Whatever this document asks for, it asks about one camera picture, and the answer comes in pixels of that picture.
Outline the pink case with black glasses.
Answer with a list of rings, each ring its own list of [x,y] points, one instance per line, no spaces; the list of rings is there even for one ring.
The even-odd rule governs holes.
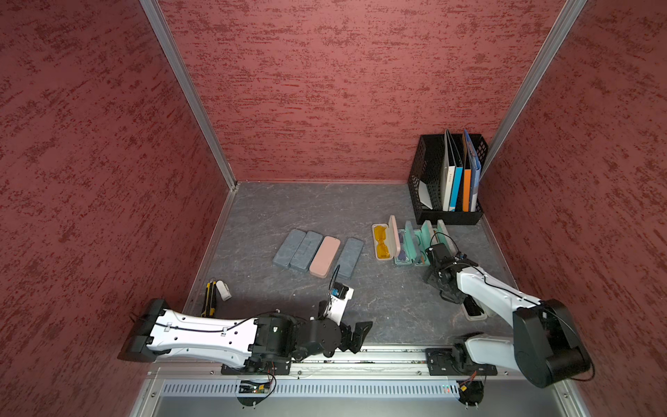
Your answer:
[[[488,318],[486,311],[481,305],[477,304],[470,295],[468,295],[462,303],[462,310],[467,321],[484,321]]]

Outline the pink case with tortoise sunglasses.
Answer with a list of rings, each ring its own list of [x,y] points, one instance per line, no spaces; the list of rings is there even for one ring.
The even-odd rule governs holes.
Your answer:
[[[321,279],[326,278],[339,248],[340,240],[338,238],[325,236],[309,266],[309,274]]]

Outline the grey case with black glasses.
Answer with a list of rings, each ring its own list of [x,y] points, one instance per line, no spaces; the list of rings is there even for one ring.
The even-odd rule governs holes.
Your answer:
[[[308,271],[324,239],[320,233],[309,231],[292,257],[289,267],[300,272]]]

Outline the case with clear yellow glasses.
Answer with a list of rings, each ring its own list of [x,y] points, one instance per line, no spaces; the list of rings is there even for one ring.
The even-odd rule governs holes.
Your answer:
[[[338,279],[352,277],[363,248],[364,241],[352,237],[347,239],[338,260]]]

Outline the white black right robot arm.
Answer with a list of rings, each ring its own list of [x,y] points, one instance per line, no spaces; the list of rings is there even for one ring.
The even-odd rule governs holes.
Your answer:
[[[427,282],[440,297],[462,305],[471,298],[486,313],[494,313],[512,328],[512,335],[469,334],[452,347],[454,369],[462,375],[495,366],[519,371],[535,387],[562,380],[584,380],[594,364],[568,308],[562,302],[527,295],[488,274],[462,253],[452,255],[444,243],[426,251]]]

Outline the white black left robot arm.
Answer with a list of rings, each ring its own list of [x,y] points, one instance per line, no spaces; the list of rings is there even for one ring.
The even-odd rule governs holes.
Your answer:
[[[152,299],[135,318],[117,358],[154,363],[163,356],[187,357],[243,374],[287,372],[293,362],[311,356],[359,353],[372,328],[371,321],[350,327],[331,314],[305,320],[277,310],[235,320],[188,316]]]

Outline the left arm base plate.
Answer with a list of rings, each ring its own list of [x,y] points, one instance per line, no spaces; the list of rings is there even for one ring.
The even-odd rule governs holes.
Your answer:
[[[276,352],[253,353],[240,368],[221,366],[221,375],[289,375],[291,359]]]

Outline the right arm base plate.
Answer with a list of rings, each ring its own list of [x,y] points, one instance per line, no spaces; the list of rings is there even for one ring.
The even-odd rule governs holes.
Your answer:
[[[431,376],[467,378],[473,375],[498,375],[498,370],[495,366],[474,362],[463,344],[456,344],[453,347],[427,349],[425,353],[429,375]]]

